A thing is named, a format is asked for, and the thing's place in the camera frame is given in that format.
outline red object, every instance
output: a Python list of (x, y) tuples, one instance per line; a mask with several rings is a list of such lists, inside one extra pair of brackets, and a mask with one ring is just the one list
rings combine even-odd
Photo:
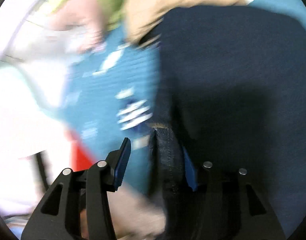
[(72, 140), (72, 169), (73, 171), (82, 171), (90, 168), (95, 161), (90, 152), (84, 147), (75, 132), (69, 131), (69, 137)]

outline dark clothing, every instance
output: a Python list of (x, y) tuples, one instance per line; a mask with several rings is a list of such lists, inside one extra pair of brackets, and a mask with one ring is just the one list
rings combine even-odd
[[(306, 215), (306, 31), (291, 17), (237, 6), (176, 8), (153, 31), (161, 34), (152, 123), (164, 191), (185, 184), (180, 146), (195, 167), (245, 168), (289, 237)], [(182, 204), (169, 213), (173, 228), (183, 226)]]

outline rivet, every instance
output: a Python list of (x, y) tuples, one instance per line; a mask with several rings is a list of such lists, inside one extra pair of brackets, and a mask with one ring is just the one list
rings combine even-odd
[(211, 167), (213, 167), (213, 164), (212, 164), (211, 162), (204, 162), (204, 163), (203, 163), (203, 166), (204, 166), (205, 168), (211, 168)]
[(71, 173), (71, 169), (67, 168), (62, 171), (63, 175), (69, 175)]
[(240, 175), (246, 175), (247, 174), (247, 170), (243, 169), (243, 168), (239, 169), (238, 172), (240, 173)]
[(99, 161), (98, 163), (97, 163), (97, 166), (99, 166), (100, 168), (103, 168), (103, 167), (105, 167), (106, 166), (106, 161)]

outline silver screw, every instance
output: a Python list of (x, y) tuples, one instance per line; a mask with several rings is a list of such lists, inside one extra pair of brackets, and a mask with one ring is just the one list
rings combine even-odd
[(203, 166), (204, 166), (205, 168), (210, 169), (211, 167), (213, 167), (213, 164), (212, 164), (211, 162), (204, 162), (204, 163), (203, 163)]
[(69, 175), (71, 173), (71, 169), (67, 168), (62, 171), (63, 175)]
[(246, 175), (247, 174), (247, 170), (243, 169), (243, 168), (239, 169), (238, 172), (240, 173), (240, 175)]
[(98, 163), (97, 163), (97, 166), (99, 166), (100, 168), (102, 168), (102, 167), (105, 167), (106, 166), (106, 161), (99, 161)]

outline red fabric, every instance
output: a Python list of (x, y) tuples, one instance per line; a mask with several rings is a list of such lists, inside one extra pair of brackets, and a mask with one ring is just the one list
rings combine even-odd
[(72, 169), (73, 171), (82, 171), (90, 168), (95, 161), (90, 152), (82, 145), (76, 133), (70, 131), (69, 136), (72, 139)]

